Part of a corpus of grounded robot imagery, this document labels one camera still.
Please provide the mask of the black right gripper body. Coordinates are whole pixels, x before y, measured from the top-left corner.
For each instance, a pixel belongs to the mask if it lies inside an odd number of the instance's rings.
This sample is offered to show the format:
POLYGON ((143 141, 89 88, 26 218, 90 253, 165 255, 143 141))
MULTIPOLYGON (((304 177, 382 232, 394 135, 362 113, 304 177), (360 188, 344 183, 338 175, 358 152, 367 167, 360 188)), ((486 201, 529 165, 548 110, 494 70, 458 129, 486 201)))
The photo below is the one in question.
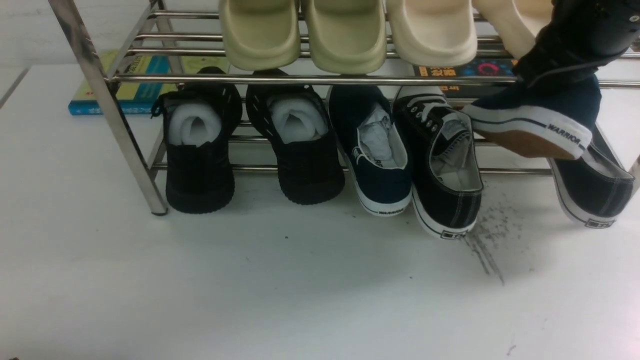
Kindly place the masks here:
POLYGON ((637 0, 553 0, 550 23, 513 73, 528 88, 580 82, 619 59, 639 37, 637 0))

